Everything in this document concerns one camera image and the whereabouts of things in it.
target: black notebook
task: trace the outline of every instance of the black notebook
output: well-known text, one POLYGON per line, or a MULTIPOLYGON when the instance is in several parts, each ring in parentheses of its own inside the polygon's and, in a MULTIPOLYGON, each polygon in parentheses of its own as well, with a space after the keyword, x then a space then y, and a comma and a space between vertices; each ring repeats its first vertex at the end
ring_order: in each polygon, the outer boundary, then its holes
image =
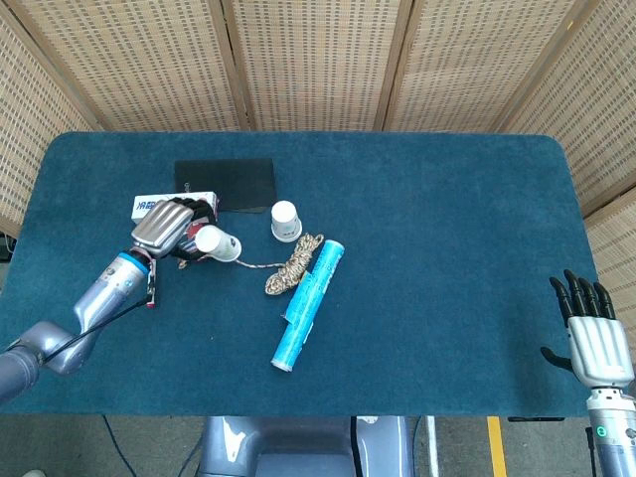
POLYGON ((176 192, 213 191, 219 211, 263 212, 276 202, 271 159, 214 159, 175 162, 176 192))

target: floor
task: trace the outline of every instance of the floor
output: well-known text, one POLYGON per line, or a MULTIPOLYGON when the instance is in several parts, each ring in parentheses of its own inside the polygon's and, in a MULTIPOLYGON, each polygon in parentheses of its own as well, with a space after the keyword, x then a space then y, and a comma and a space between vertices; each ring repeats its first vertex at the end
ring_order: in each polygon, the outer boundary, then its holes
MULTIPOLYGON (((5 272, 6 265, 0 263, 0 287, 5 272)), ((203 428, 202 417, 110 416, 109 421, 139 477, 177 476, 203 428)), ((415 434, 417 418, 408 422, 415 434)), ((586 419, 523 423, 502 419, 508 475, 590 476, 586 426, 586 419)), ((485 417, 439 417, 436 430, 440 475, 493 475, 485 417)), ((413 451, 416 475, 427 477, 424 422, 413 437, 413 451)), ((184 477, 194 476, 197 462, 198 455, 184 477)), ((99 415, 0 415, 0 477, 21 477, 31 469, 42 469, 47 477, 130 475, 99 415)))

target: blue cylinder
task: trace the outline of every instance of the blue cylinder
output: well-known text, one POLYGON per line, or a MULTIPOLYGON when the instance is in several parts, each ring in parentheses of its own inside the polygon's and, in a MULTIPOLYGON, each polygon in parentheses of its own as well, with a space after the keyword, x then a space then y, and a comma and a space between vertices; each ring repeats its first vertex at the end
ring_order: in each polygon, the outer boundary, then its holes
POLYGON ((314 317, 336 271, 345 248, 333 240, 326 240, 311 273, 305 273, 291 298, 285 319, 289 322, 271 364, 279 370, 291 372, 302 346, 314 325, 314 317))

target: teal felt tablecloth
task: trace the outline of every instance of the teal felt tablecloth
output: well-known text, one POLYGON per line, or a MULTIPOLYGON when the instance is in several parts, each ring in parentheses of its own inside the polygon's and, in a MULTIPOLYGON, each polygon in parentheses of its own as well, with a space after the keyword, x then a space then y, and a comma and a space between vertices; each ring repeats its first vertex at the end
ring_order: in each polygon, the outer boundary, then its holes
MULTIPOLYGON (((346 250, 294 371, 270 363, 290 294, 270 270, 160 262, 158 307, 108 327, 70 377, 43 370, 4 412, 584 413, 539 348, 567 344, 550 275, 595 275, 560 146, 544 136, 71 133, 49 148, 0 300, 9 344, 74 303, 131 245, 138 194, 180 159, 273 159, 304 230, 346 250)), ((269 213, 221 214, 248 262, 284 261, 269 213)))

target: robot finger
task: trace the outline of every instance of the robot finger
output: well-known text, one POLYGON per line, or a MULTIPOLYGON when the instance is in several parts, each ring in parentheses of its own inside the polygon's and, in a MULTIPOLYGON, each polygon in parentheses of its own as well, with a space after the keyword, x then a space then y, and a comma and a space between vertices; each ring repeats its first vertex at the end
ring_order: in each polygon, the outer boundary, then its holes
POLYGON ((592 285, 585 278, 580 278, 578 283, 583 290, 583 296, 585 297, 589 316, 600 316, 600 309, 598 307, 598 302, 596 301, 596 295, 594 294, 592 285))
POLYGON ((609 297, 609 293, 603 285, 598 282, 594 283, 594 289, 598 295, 598 302, 600 304, 600 316, 604 316, 610 320, 616 319, 614 313, 614 305, 612 305, 612 299, 609 297))
POLYGON ((578 278, 571 270, 565 270, 563 274, 569 284, 569 296, 572 299, 574 313, 576 313, 577 316, 588 315, 585 300, 583 300, 583 294, 580 290, 580 285, 578 284, 578 278))
POLYGON ((195 202, 194 199, 183 199, 181 197, 175 197, 174 199, 170 199, 172 202, 176 202, 177 204, 181 204, 182 206, 188 206, 189 204, 195 202))
POLYGON ((555 289, 556 299, 558 300, 558 308, 560 309, 560 314, 563 317, 563 324, 565 325, 565 328, 567 328, 567 319, 570 316, 574 316, 574 310, 569 302, 569 296, 567 296, 567 289, 560 281, 558 281, 557 278, 554 278, 553 276, 550 278, 550 285, 552 285, 555 289))
POLYGON ((564 358, 562 356, 557 356, 553 350, 545 346, 541 346, 541 354, 551 365, 573 373, 572 361, 570 359, 564 358))
POLYGON ((212 214, 212 206, 206 201, 198 200, 192 204, 188 204, 188 207, 195 211, 195 215, 192 220, 200 219, 201 217, 209 217, 212 214))

